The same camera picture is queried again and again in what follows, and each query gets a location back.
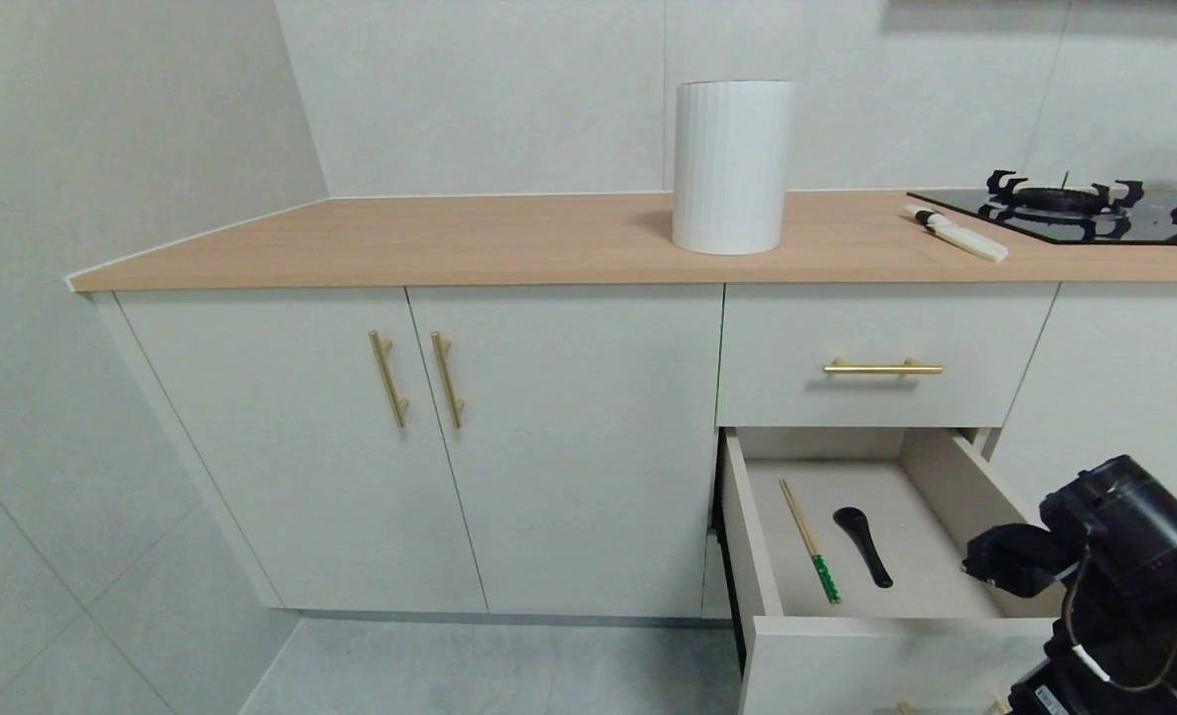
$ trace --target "wooden countertop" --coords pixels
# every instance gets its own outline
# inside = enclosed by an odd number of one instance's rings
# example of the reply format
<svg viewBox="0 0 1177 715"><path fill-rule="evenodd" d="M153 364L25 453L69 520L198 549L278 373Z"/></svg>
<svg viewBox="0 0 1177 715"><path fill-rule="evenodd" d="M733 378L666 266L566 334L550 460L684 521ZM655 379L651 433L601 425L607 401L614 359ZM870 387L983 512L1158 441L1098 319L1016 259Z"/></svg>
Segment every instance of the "wooden countertop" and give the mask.
<svg viewBox="0 0 1177 715"><path fill-rule="evenodd" d="M660 282L1177 282L1177 247L1002 241L989 263L900 216L902 191L792 192L783 244L701 257L671 244L671 194L328 199L72 276L81 293L188 287Z"/></svg>

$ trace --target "wire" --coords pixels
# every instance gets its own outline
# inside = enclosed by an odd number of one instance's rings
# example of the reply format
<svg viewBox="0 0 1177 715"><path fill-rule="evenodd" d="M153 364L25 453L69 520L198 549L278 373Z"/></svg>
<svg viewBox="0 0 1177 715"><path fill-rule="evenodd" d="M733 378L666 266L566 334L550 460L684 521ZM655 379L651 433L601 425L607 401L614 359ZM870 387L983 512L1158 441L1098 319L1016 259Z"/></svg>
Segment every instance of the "wire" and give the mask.
<svg viewBox="0 0 1177 715"><path fill-rule="evenodd" d="M1177 633L1175 633L1175 638L1170 643L1170 653L1166 655L1166 661L1161 666L1161 670L1153 680L1149 680L1148 683L1142 684L1142 687L1125 687L1123 683L1118 683L1106 674L1096 661L1088 655L1086 650L1083 649L1083 643L1078 642L1078 637L1073 635L1073 600L1078 597L1078 591L1083 590L1083 577L1086 575L1086 568L1091 565L1091 549L1088 548L1083 551L1083 558L1078 562L1078 576L1075 576L1073 583L1070 584L1069 592L1065 594L1065 601L1060 603L1060 620L1065 621L1065 633L1069 634L1070 646L1073 647L1075 655L1078 656L1091 670L1099 675L1100 680L1110 683L1111 687L1119 689L1124 693L1148 693L1161 686L1170 675L1170 669L1173 668L1177 661Z"/></svg>

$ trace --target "white ribbed vase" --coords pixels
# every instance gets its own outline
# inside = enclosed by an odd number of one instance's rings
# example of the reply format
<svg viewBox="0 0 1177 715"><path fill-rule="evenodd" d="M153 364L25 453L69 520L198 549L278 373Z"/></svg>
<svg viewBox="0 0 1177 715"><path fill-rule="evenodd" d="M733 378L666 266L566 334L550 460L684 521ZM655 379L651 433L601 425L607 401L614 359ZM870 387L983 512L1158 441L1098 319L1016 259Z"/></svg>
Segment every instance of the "white ribbed vase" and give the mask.
<svg viewBox="0 0 1177 715"><path fill-rule="evenodd" d="M782 238L796 86L697 81L676 91L671 240L738 257Z"/></svg>

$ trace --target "black glass cooktop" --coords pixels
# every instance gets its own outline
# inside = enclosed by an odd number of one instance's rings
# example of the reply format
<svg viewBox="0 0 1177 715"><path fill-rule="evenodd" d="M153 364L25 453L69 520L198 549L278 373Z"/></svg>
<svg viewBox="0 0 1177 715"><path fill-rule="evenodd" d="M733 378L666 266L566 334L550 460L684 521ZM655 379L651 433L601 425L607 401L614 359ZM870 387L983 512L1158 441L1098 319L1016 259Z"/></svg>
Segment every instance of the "black glass cooktop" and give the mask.
<svg viewBox="0 0 1177 715"><path fill-rule="evenodd" d="M1177 245L1177 190L1115 186L1022 186L1015 172L995 172L986 188L911 191L916 199L1006 226L1049 244Z"/></svg>

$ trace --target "black ladle spoon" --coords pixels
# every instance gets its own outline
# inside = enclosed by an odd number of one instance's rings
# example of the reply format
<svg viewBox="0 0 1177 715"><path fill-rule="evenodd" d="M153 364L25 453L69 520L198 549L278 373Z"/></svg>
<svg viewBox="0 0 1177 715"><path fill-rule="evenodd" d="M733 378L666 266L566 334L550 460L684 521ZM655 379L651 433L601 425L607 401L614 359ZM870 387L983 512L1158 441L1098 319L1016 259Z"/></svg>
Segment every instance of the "black ladle spoon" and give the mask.
<svg viewBox="0 0 1177 715"><path fill-rule="evenodd" d="M847 532L852 543L857 544L857 551L866 561L870 569L870 578L879 588L892 588L893 578L884 569L884 562L879 561L879 552L875 550L875 539L870 538L870 519L866 519L862 509L857 507L842 507L834 511L834 523Z"/></svg>

